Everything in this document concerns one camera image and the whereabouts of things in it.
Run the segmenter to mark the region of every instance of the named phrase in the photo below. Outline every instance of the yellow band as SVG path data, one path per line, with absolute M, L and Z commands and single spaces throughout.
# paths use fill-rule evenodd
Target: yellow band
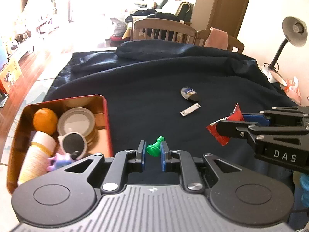
M 53 154 L 53 153 L 50 152 L 50 150 L 46 146 L 43 146 L 40 143 L 31 142 L 31 145 L 32 146 L 37 146 L 42 152 L 46 153 L 49 157 L 52 156 L 52 154 Z

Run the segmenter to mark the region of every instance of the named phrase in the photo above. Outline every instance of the lamp shade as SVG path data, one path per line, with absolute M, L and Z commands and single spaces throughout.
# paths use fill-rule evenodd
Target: lamp shade
M 283 33 L 288 41 L 296 46 L 302 47 L 307 41 L 308 31 L 306 24 L 295 17 L 286 17 L 282 22 Z

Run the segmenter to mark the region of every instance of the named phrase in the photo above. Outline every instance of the green chess piece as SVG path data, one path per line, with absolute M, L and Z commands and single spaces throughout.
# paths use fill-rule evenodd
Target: green chess piece
M 150 155 L 152 155 L 153 157 L 158 157 L 160 156 L 160 145 L 161 142 L 164 141 L 164 138 L 162 136 L 160 136 L 157 139 L 157 142 L 152 144 L 152 145 L 148 145 L 148 147 L 146 148 L 147 153 L 149 153 Z

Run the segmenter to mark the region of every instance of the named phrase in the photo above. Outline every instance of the orange fruit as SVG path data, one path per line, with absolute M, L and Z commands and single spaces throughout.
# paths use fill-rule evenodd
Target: orange fruit
M 48 108 L 37 110 L 33 116 L 33 126 L 36 131 L 52 135 L 57 129 L 58 117 Z

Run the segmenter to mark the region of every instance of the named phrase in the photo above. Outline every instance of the wooden chair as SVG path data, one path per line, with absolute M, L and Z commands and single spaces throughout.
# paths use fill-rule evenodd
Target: wooden chair
M 156 39 L 193 44 L 195 35 L 196 30 L 194 28 L 166 19 L 145 18 L 135 21 L 133 25 L 133 40 L 154 39 L 156 37 Z
M 211 33 L 210 29 L 198 31 L 196 34 L 194 44 L 198 46 L 204 46 L 210 33 Z M 244 44 L 241 41 L 228 35 L 228 51 L 232 51 L 233 47 L 238 49 L 237 50 L 238 53 L 242 53 L 245 48 Z

